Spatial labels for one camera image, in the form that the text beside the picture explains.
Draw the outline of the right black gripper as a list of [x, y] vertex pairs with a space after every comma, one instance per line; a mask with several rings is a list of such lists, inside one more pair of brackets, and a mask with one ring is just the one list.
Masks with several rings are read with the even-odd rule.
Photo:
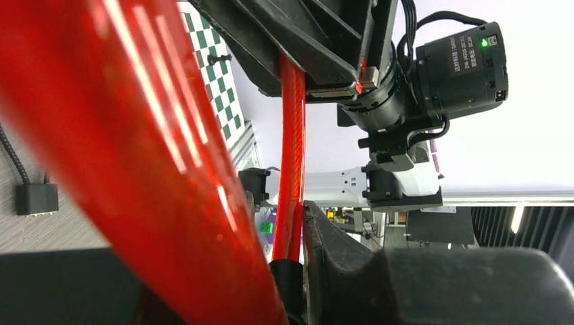
[[397, 1], [192, 1], [263, 94], [281, 93], [280, 60], [305, 74], [307, 95], [355, 100], [397, 65]]

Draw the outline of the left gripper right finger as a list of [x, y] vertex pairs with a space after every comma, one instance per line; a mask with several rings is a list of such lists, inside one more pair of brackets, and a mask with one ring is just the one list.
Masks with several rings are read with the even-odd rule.
[[304, 203], [311, 324], [572, 324], [573, 284], [529, 248], [371, 251]]

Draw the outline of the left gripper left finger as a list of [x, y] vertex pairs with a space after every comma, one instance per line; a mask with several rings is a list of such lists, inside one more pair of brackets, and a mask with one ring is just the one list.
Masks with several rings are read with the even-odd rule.
[[132, 324], [141, 282], [108, 248], [1, 256], [2, 324]]

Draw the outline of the black cable padlock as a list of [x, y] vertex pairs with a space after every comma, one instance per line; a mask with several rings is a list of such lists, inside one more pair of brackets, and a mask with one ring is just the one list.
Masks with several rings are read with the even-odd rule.
[[50, 215], [60, 210], [58, 186], [44, 173], [42, 183], [33, 183], [18, 154], [1, 127], [1, 145], [20, 177], [14, 188], [17, 216]]

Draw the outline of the red cable lock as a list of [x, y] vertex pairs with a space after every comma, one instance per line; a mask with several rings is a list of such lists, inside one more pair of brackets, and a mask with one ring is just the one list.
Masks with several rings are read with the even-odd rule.
[[188, 324], [287, 324], [174, 1], [2, 1], [1, 116]]

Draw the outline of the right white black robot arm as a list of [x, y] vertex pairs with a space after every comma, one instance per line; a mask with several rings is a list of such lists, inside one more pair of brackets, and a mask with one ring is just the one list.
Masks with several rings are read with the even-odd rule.
[[305, 78], [308, 104], [333, 103], [339, 127], [359, 127], [369, 163], [309, 173], [303, 198], [320, 207], [412, 211], [443, 203], [432, 142], [451, 122], [508, 97], [496, 22], [452, 11], [418, 18], [403, 1], [405, 33], [392, 40], [396, 1], [193, 1], [266, 96], [281, 94], [280, 56]]

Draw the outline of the black chess piece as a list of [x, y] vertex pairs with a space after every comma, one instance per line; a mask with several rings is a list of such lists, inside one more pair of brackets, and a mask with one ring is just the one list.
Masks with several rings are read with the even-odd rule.
[[227, 54], [227, 55], [221, 55], [221, 56], [216, 56], [213, 54], [208, 54], [207, 55], [207, 62], [209, 66], [214, 66], [215, 64], [219, 63], [219, 62], [226, 62], [226, 61], [230, 61], [232, 60], [232, 55]]

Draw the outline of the green white checkered mat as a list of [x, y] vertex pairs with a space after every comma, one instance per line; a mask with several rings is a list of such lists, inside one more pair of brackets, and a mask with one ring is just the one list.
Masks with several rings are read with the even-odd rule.
[[177, 1], [177, 7], [188, 33], [202, 73], [206, 92], [227, 148], [231, 148], [245, 131], [234, 76], [228, 61], [208, 62], [209, 56], [229, 52], [223, 38], [188, 1]]

